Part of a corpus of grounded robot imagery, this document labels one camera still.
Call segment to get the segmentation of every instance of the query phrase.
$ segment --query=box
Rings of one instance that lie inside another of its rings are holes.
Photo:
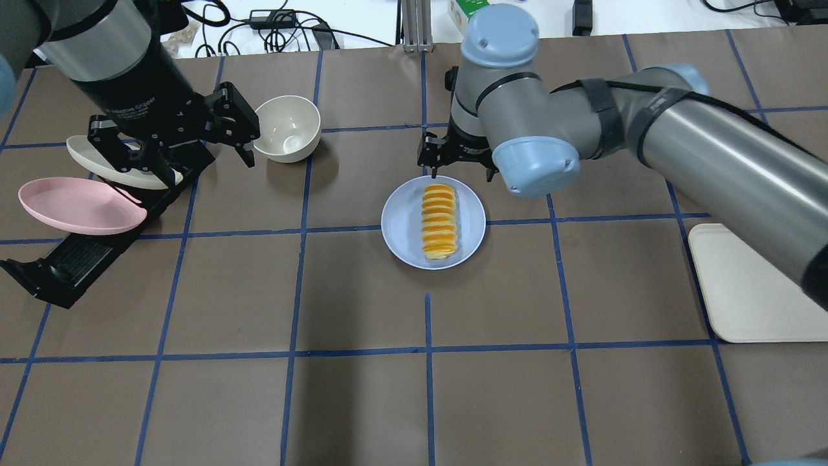
[[[489,5],[487,0],[449,0],[449,16],[451,21],[460,29],[465,36],[466,27],[469,26],[469,19],[482,7]]]

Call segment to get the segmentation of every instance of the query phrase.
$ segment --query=pink oval plate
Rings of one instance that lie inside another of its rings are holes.
[[[81,178],[34,180],[20,188],[17,198],[37,220],[82,235],[116,235],[147,218],[147,211],[106,183]]]

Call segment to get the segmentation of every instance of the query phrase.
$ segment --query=blue tape line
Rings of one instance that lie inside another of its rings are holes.
[[[730,392],[730,384],[727,381],[727,373],[725,373],[725,364],[722,362],[722,356],[719,352],[719,344],[713,340],[713,357],[716,360],[716,368],[719,370],[719,379],[722,382],[722,391],[724,392],[724,401],[727,403],[727,411],[730,414],[730,423],[733,424],[733,431],[736,435],[736,443],[739,446],[739,453],[742,455],[742,464],[752,464],[750,455],[748,454],[748,446],[744,442],[742,435],[742,425],[739,423],[739,417],[736,415],[736,404],[733,402],[733,394]]]
[[[31,364],[34,362],[35,355],[37,354],[37,347],[41,344],[41,337],[43,336],[43,329],[46,328],[46,320],[49,318],[49,311],[51,310],[51,304],[47,304],[46,307],[43,309],[43,316],[41,317],[41,323],[37,326],[37,333],[35,334],[35,341],[31,344],[31,350],[29,351],[28,362],[26,363],[26,368],[23,369],[23,377],[20,380],[20,386],[17,388],[17,394],[14,396],[14,404],[12,404],[12,411],[8,415],[8,421],[6,422],[6,429],[2,433],[2,439],[0,439],[0,460],[2,460],[3,453],[6,451],[6,445],[8,443],[8,436],[12,432],[12,425],[14,424],[14,418],[17,415],[17,409],[20,408],[20,400],[23,398],[23,391],[26,389],[26,382],[29,380],[29,372],[31,371]]]
[[[431,351],[431,294],[426,293],[426,406],[428,409],[428,466],[436,465],[434,444],[434,369]]]
[[[638,66],[635,64],[635,56],[633,56],[633,48],[629,46],[629,39],[626,34],[621,35],[623,41],[623,48],[627,49],[627,58],[629,58],[629,65],[633,68],[633,73],[638,71]]]
[[[219,70],[215,74],[215,86],[213,86],[214,89],[217,89],[219,87],[219,84],[221,84],[222,73],[224,73],[224,56],[221,56],[221,58],[219,59]]]
[[[156,357],[152,354],[126,354],[113,356],[48,356],[36,357],[34,362],[41,364],[44,362],[134,362],[134,361],[155,361]]]
[[[420,99],[421,99],[421,110],[422,110],[422,126],[423,132],[426,131],[426,121],[428,120],[428,106],[426,101],[427,99],[427,88],[426,88],[426,53],[424,51],[420,52]]]
[[[419,125],[415,124],[392,124],[388,126],[360,126],[356,128],[327,128],[322,129],[322,133],[349,133],[355,131],[392,131],[396,129],[411,129],[419,127]]]
[[[29,143],[29,144],[9,144],[4,146],[6,149],[31,149],[31,148],[62,148],[66,146],[63,143]]]
[[[360,225],[360,226],[317,226],[316,228],[307,228],[308,233],[341,233],[346,231],[375,231],[381,230],[380,225]]]
[[[569,343],[509,343],[504,345],[456,345],[433,347],[431,352],[504,352],[569,350]]]
[[[17,122],[17,117],[20,115],[20,109],[23,108],[23,102],[26,100],[26,96],[29,95],[29,89],[31,89],[31,83],[35,80],[35,75],[37,74],[37,68],[31,70],[31,75],[29,75],[29,81],[26,82],[26,87],[23,88],[23,93],[20,94],[20,101],[17,102],[17,107],[14,109],[14,114],[12,114],[12,119],[8,123],[8,128],[6,129],[6,133],[2,137],[2,142],[0,142],[0,150],[6,147],[6,143],[8,142],[8,137],[12,134],[12,129],[14,128],[14,124]]]
[[[627,220],[659,220],[675,218],[673,214],[634,214],[628,216],[573,216],[555,219],[556,223],[571,221],[627,221]]]
[[[711,216],[712,215],[707,213],[707,212],[696,212],[696,213],[691,213],[691,214],[682,213],[681,214],[681,218],[707,218],[707,217],[711,217]]]
[[[426,53],[425,52],[420,52],[420,98],[422,100],[422,106],[421,106],[422,119],[421,119],[421,122],[422,122],[422,132],[423,133],[426,133],[426,129],[429,126],[428,123],[426,122],[428,120],[428,103],[427,103],[428,88],[426,86],[426,81],[427,81],[427,79],[426,79]],[[427,176],[428,175],[428,167],[425,167],[425,166],[421,167],[420,172],[422,173],[423,177]]]
[[[322,55],[323,51],[319,51],[319,56],[316,57],[316,77],[313,84],[313,105],[316,106],[319,106],[319,90],[322,82]]]
[[[824,112],[828,111],[828,106],[819,105],[816,107],[786,107],[778,109],[762,109],[762,111],[766,114],[778,114],[786,112]]]
[[[323,51],[319,51],[319,57],[316,60],[316,78],[314,80],[313,103],[319,104],[320,83],[322,81],[322,56]],[[302,296],[302,276],[305,269],[305,246],[307,242],[307,221],[308,221],[308,200],[311,196],[311,169],[313,168],[313,154],[307,159],[305,167],[305,190],[302,193],[302,217],[301,217],[301,238],[299,243],[299,265],[296,268],[296,292],[293,296],[293,321],[291,323],[291,353],[296,352],[296,339],[299,330],[299,308]],[[287,461],[287,434],[290,427],[291,420],[291,398],[293,394],[293,371],[296,365],[296,358],[291,356],[287,359],[287,375],[285,377],[285,403],[284,411],[282,412],[282,441],[280,444],[281,457],[279,459],[280,466],[284,466]]]
[[[710,346],[713,349],[713,356],[716,360],[716,369],[719,372],[719,380],[721,381],[722,391],[724,392],[724,400],[727,403],[728,413],[730,414],[730,423],[733,425],[734,436],[736,437],[736,444],[739,446],[739,453],[742,456],[742,463],[751,464],[750,456],[748,455],[748,448],[744,442],[744,437],[742,436],[742,427],[739,424],[739,417],[736,414],[736,406],[733,402],[733,396],[730,393],[729,383],[727,382],[727,373],[725,372],[725,365],[722,363],[721,355],[719,354],[719,343],[716,339],[715,332],[713,332],[713,327],[710,326],[710,318],[707,315],[707,306],[705,304],[705,298],[701,292],[699,276],[696,273],[696,263],[693,260],[693,254],[690,250],[690,241],[688,241],[687,239],[687,230],[684,227],[684,221],[681,219],[681,208],[679,207],[678,199],[676,198],[676,190],[673,189],[673,185],[670,182],[667,182],[667,190],[670,192],[670,199],[672,201],[673,210],[676,213],[676,221],[678,222],[679,232],[681,233],[681,242],[684,244],[684,251],[687,256],[687,262],[690,265],[690,272],[693,278],[693,284],[696,287],[696,295],[699,297],[701,313],[705,318],[707,334],[710,338]]]
[[[164,361],[220,361],[224,359],[277,359],[289,357],[288,351],[266,351],[266,352],[217,352],[207,354],[165,354],[161,357]]]
[[[264,236],[264,235],[294,235],[301,233],[297,228],[286,228],[285,230],[240,230],[240,231],[205,231],[202,233],[190,233],[190,238],[216,238],[223,236]]]
[[[516,220],[487,220],[486,225],[534,225],[538,223],[549,223],[548,218],[523,218]]]
[[[187,215],[184,220],[184,234],[181,237],[181,247],[178,250],[178,259],[176,261],[176,270],[172,275],[172,285],[170,287],[170,298],[166,303],[166,312],[164,313],[164,323],[161,325],[161,337],[158,339],[158,350],[155,355],[155,364],[152,366],[152,378],[150,379],[150,388],[147,393],[147,403],[144,406],[144,416],[141,421],[141,433],[138,436],[138,447],[135,452],[135,466],[141,464],[141,458],[144,453],[144,442],[147,439],[147,427],[149,426],[150,413],[152,412],[152,402],[155,398],[155,389],[158,382],[158,372],[161,370],[161,361],[164,354],[164,346],[166,345],[166,334],[170,327],[170,316],[172,315],[173,304],[176,301],[176,291],[178,290],[178,279],[181,276],[181,265],[184,263],[184,253],[187,247],[187,236],[190,233],[190,223],[193,218],[193,207],[195,205],[195,193],[199,186],[198,178],[193,181],[193,187],[190,189],[190,202],[187,205]]]
[[[387,354],[414,354],[426,352],[424,347],[394,347],[369,348],[355,350],[313,350],[297,351],[296,357],[354,357],[354,356],[381,356]]]
[[[759,114],[759,118],[767,124],[768,119],[765,118],[765,112],[762,108],[762,104],[759,103],[759,96],[756,95],[756,89],[753,88],[753,82],[750,80],[750,76],[748,76],[748,69],[744,66],[744,61],[742,61],[742,56],[739,54],[739,48],[736,47],[736,41],[733,39],[733,34],[730,33],[730,29],[725,29],[724,33],[727,34],[727,40],[730,42],[730,49],[733,51],[734,56],[736,56],[736,62],[739,63],[739,69],[742,71],[742,76],[744,77],[745,84],[748,85],[748,90],[750,91],[750,97],[753,98],[753,104],[756,105],[757,113]]]
[[[35,240],[0,240],[0,245],[44,245],[60,243],[63,238],[39,238]]]
[[[719,345],[733,343],[716,340]],[[223,359],[278,359],[283,357],[358,357],[382,356],[391,354],[418,354],[436,352],[510,352],[510,351],[561,351],[571,349],[600,349],[600,348],[650,348],[650,347],[698,347],[712,345],[710,339],[696,340],[643,340],[640,342],[576,342],[567,343],[509,343],[503,345],[447,345],[439,347],[385,347],[354,350],[312,350],[312,351],[273,351],[273,352],[217,352],[192,354],[164,354],[163,361],[220,361]],[[112,355],[112,356],[57,356],[35,357],[31,362],[62,363],[62,362],[135,362],[155,361],[156,355]],[[0,364],[25,364],[28,357],[0,358]]]
[[[555,249],[555,262],[558,268],[558,281],[561,286],[561,300],[564,305],[564,319],[566,321],[566,337],[571,346],[575,345],[575,329],[572,325],[572,312],[570,310],[569,293],[566,289],[566,273],[564,271],[563,255],[561,254],[561,241],[558,233],[558,217],[555,214],[555,205],[552,203],[552,196],[546,195],[546,206],[549,209],[549,220],[552,224],[552,243]],[[587,466],[592,466],[592,448],[590,447],[590,433],[586,425],[586,409],[584,408],[584,395],[580,386],[580,369],[578,368],[578,354],[573,347],[570,349],[570,364],[572,365],[572,380],[575,384],[575,403],[578,406],[578,420],[580,421],[580,437],[584,444],[584,458]]]
[[[140,235],[139,240],[180,240],[184,237],[183,233],[158,233],[150,235]]]
[[[578,349],[609,348],[650,348],[650,347],[703,347],[712,344],[710,339],[703,340],[656,340],[650,342],[587,342],[576,343]]]

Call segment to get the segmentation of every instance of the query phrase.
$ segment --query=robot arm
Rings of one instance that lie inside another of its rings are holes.
[[[630,148],[828,309],[828,165],[701,98],[706,83],[692,67],[548,94],[532,64],[537,26],[509,5],[475,14],[461,49],[446,79],[446,136],[427,133],[421,143],[418,163],[432,174],[475,161],[489,180],[499,171],[513,194],[538,197],[572,182],[581,159]]]
[[[168,188],[119,186],[147,210],[146,220],[133,230],[73,233],[45,258],[0,260],[0,268],[29,293],[69,308],[214,161],[201,141],[229,145],[253,166],[258,118],[231,83],[221,83],[208,96],[193,91],[161,47],[157,0],[6,0],[3,7],[0,32],[19,36],[0,41],[0,90],[6,93],[0,102],[13,99],[20,69],[39,46],[104,113],[90,118],[92,146],[116,170],[152,172]],[[121,133],[140,148],[127,146]]]

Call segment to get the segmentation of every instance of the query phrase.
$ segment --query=light blue joint cap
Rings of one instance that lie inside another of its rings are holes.
[[[578,151],[563,139],[524,136],[494,149],[494,164],[515,196],[541,197],[568,185],[580,172]]]
[[[3,55],[0,55],[0,118],[12,108],[16,93],[17,81],[14,79],[12,67]]]
[[[644,69],[649,70],[650,68],[664,68],[665,70],[670,70],[681,76],[693,92],[696,92],[697,94],[710,95],[710,86],[707,85],[707,80],[702,77],[699,70],[690,63],[673,63],[670,65],[650,66],[649,68]]]
[[[463,56],[487,68],[525,65],[537,54],[537,23],[529,13],[500,3],[480,8],[460,44]]]

